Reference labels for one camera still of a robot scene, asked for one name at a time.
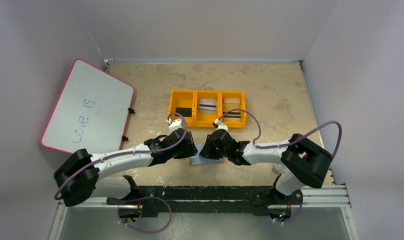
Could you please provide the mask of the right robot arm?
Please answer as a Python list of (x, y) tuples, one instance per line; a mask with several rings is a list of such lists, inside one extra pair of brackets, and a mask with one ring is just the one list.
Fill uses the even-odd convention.
[(321, 188), (333, 159), (327, 150), (298, 133), (275, 145), (256, 145), (248, 140), (236, 141), (223, 129), (207, 136), (200, 156), (213, 160), (227, 158), (238, 166), (285, 165), (286, 172), (276, 178), (272, 187), (273, 192), (283, 196), (304, 186)]

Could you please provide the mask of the brown leather card holder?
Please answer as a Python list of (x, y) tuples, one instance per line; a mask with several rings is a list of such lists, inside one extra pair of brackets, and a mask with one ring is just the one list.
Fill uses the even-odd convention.
[(205, 166), (205, 165), (212, 165), (212, 164), (223, 164), (225, 162), (224, 158), (221, 159), (209, 159), (200, 156), (200, 151), (203, 149), (203, 144), (196, 144), (197, 154), (195, 156), (189, 157), (189, 165), (190, 166)]

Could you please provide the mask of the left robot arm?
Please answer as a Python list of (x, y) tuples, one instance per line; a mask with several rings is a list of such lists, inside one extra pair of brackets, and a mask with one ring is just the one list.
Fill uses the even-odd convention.
[(79, 149), (55, 171), (58, 190), (54, 198), (73, 207), (89, 199), (97, 183), (113, 174), (193, 157), (197, 152), (191, 132), (183, 128), (115, 152), (89, 153), (85, 148)]

